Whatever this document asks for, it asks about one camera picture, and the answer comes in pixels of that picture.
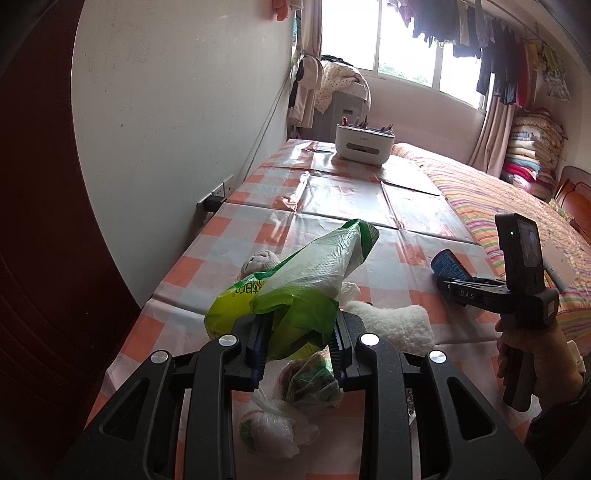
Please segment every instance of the white plush toy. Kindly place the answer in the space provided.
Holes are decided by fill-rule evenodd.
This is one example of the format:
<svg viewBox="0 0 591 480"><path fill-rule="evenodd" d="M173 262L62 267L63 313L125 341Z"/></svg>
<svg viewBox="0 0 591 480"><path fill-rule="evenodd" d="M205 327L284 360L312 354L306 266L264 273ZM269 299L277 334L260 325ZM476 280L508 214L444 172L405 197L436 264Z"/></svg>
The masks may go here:
<svg viewBox="0 0 591 480"><path fill-rule="evenodd" d="M361 317L368 332L385 338L402 352L422 356L435 348L429 315L420 305L379 309L362 301L350 301L343 310Z"/></svg>
<svg viewBox="0 0 591 480"><path fill-rule="evenodd" d="M254 272L268 272L281 263L279 257L270 250L261 250L250 257L240 270L240 278L242 280Z"/></svg>

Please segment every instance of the green tree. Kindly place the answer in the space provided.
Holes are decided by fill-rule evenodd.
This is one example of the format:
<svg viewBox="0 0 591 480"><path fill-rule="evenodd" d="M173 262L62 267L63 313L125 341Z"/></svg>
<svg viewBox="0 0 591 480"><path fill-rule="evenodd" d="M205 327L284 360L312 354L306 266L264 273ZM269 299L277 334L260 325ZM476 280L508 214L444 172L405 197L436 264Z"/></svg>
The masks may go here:
<svg viewBox="0 0 591 480"><path fill-rule="evenodd" d="M398 68L393 67L391 65L387 65L385 63L382 63L379 66L378 71L380 73L386 73L387 75L394 75L395 77L399 77L399 78L402 78L405 80L410 80L412 82L417 82L417 83L421 83L422 85L429 86L429 81L423 75L407 75L406 73L402 72Z"/></svg>

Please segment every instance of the camera screen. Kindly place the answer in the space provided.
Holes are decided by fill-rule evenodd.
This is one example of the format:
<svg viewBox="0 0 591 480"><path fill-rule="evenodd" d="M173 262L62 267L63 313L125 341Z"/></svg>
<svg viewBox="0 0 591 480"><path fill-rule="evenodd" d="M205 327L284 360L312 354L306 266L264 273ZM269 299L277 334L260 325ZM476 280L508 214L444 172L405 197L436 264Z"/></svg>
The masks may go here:
<svg viewBox="0 0 591 480"><path fill-rule="evenodd" d="M530 224L517 221L519 236L521 237L521 250L523 251L523 263L526 267L538 267L542 264L542 250L540 238L536 228Z"/></svg>

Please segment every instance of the silver screw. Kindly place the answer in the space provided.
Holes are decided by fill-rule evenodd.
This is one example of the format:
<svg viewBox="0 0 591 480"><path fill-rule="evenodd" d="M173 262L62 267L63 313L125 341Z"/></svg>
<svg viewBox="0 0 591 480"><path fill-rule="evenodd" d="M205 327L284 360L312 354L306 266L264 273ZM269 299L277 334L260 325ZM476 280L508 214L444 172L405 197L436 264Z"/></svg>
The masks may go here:
<svg viewBox="0 0 591 480"><path fill-rule="evenodd" d="M364 333L361 336L361 343L367 346L374 346L377 345L379 342L379 336L374 335L373 333Z"/></svg>
<svg viewBox="0 0 591 480"><path fill-rule="evenodd" d="M431 350L429 352L429 358L431 359L431 362L435 362L436 364L442 364L447 360L445 353L440 350Z"/></svg>
<svg viewBox="0 0 591 480"><path fill-rule="evenodd" d="M218 342L221 346L232 346L237 341L238 341L238 339L236 337L234 337L233 335L222 335L218 340Z"/></svg>
<svg viewBox="0 0 591 480"><path fill-rule="evenodd" d="M150 360L153 361L155 364L161 364L168 360L168 353L164 352L163 350L158 350L157 352L152 353Z"/></svg>

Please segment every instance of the table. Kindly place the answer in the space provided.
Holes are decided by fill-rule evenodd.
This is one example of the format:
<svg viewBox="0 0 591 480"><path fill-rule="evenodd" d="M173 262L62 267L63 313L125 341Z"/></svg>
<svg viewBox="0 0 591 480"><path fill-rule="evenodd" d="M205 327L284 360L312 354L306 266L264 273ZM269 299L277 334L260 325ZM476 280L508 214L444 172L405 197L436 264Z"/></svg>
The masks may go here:
<svg viewBox="0 0 591 480"><path fill-rule="evenodd" d="M359 286L361 300L376 307L424 306L437 347L523 438L540 408L534 401L521 414L502 402L502 385L495 376L498 334L493 325L498 316L484 312L474 318L446 304L429 266L436 253L450 248L471 274L493 276L494 268L482 247L431 181L408 161L391 157L383 168L366 166L339 159L333 145L310 141L287 142L206 224L143 308L107 371L93 414L152 351L165 349L179 355L198 350L209 340L204 315L215 297L235 282L250 255L269 249L285 258L350 218L371 221L380 232L365 263L348 278ZM261 388L270 392L286 363L269 363ZM253 408L249 394L234 392L235 429L242 415ZM322 417L319 425L319 439L302 447L292 460L252 455L235 436L240 479L357 478L363 395L347 393L340 407ZM182 455L181 447L179 465Z"/></svg>

